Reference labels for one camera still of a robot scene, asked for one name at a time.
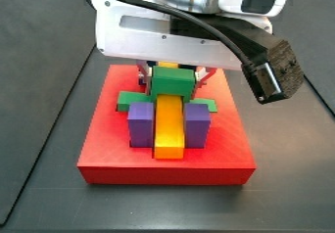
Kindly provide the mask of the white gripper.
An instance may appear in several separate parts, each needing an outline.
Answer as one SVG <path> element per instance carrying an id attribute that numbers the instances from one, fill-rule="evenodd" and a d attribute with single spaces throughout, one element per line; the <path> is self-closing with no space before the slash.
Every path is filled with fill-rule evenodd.
<path id="1" fill-rule="evenodd" d="M 135 59 L 139 84 L 151 89 L 147 61 L 202 66 L 201 88 L 217 68 L 238 70 L 253 62 L 230 39 L 191 14 L 156 0 L 91 0 L 98 11 L 96 42 L 108 57 Z"/>

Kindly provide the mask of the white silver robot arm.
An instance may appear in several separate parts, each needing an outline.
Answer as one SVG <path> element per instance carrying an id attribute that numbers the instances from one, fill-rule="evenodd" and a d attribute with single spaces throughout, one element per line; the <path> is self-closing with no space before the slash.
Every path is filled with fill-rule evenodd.
<path id="1" fill-rule="evenodd" d="M 191 66 L 241 69 L 254 91 L 275 93 L 285 84 L 275 75 L 275 64 L 261 53 L 253 38 L 235 41 L 209 18 L 223 22 L 233 18 L 259 31 L 273 31 L 269 19 L 277 16 L 286 0 L 88 0 L 98 11 L 96 42 L 110 57 L 146 61 L 170 61 Z"/>

